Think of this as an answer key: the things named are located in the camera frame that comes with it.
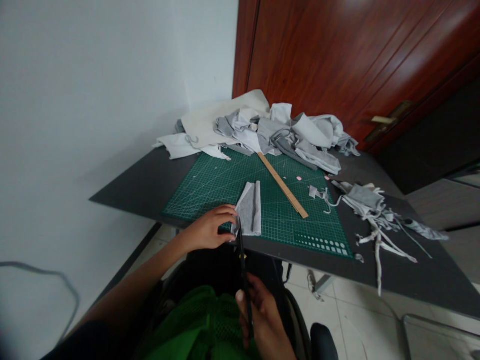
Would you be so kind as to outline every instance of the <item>scissors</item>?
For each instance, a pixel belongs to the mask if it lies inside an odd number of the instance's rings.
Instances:
[[[241,264],[241,276],[243,277],[243,292],[245,293],[246,309],[248,313],[248,337],[251,339],[254,336],[254,321],[252,316],[252,302],[249,291],[249,281],[247,280],[247,268],[245,267],[245,249],[244,239],[242,237],[242,223],[240,217],[238,217],[238,235],[236,236],[236,242],[240,248],[240,264]]]

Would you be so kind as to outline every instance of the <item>tiled floor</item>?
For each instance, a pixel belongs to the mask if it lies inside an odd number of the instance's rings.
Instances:
[[[174,236],[173,228],[162,226],[130,272]],[[284,263],[283,267],[285,279],[287,264]],[[318,271],[313,273],[316,280],[322,276]],[[404,359],[405,353],[399,338],[401,332],[392,310],[400,318],[404,314],[415,314],[480,335],[480,321],[399,295],[384,293],[380,299],[376,289],[341,278],[336,278],[322,294],[324,301],[317,301],[309,291],[307,275],[308,269],[294,265],[286,287],[294,295],[308,329],[313,323],[323,324],[330,329],[340,360]],[[472,359],[470,353],[473,350],[480,350],[478,340],[425,323],[412,323],[407,326],[407,333],[415,360],[466,360]]]

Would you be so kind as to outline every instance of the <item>cable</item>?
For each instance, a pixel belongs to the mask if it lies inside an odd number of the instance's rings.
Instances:
[[[28,265],[23,262],[19,261],[1,261],[0,262],[0,268],[17,268],[26,272],[34,273],[34,274],[39,274],[39,275],[55,275],[61,278],[66,286],[66,288],[71,292],[73,295],[73,298],[75,299],[75,309],[73,310],[73,313],[70,317],[70,320],[68,321],[68,324],[65,327],[65,330],[60,336],[60,339],[57,342],[57,346],[62,342],[64,339],[65,335],[67,334],[67,331],[69,330],[70,326],[74,322],[75,316],[77,316],[77,312],[80,307],[80,295],[75,290],[74,286],[70,282],[69,278],[63,273],[59,271],[51,271],[51,270],[43,270],[35,266]]]

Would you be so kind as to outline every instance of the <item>green cutting mat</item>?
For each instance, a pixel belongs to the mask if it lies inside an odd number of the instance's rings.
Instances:
[[[312,171],[285,155],[266,156],[308,213],[309,217],[302,219],[256,154],[248,157],[230,149],[222,151],[231,161],[204,153],[198,156],[163,210],[164,216],[193,222],[220,205],[236,204],[245,184],[259,180],[263,239],[354,258],[337,210],[333,207],[331,214],[325,214],[327,204],[309,196],[309,185],[319,190],[327,187],[323,171]]]

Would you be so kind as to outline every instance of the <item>white wall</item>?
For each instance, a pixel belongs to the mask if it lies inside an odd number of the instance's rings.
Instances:
[[[174,0],[190,108],[232,98],[238,0]]]
[[[0,261],[65,272],[77,320],[153,224],[88,198],[171,133],[189,101],[231,97],[237,11],[237,1],[0,2]],[[11,357],[46,354],[73,306],[58,279],[0,268]]]

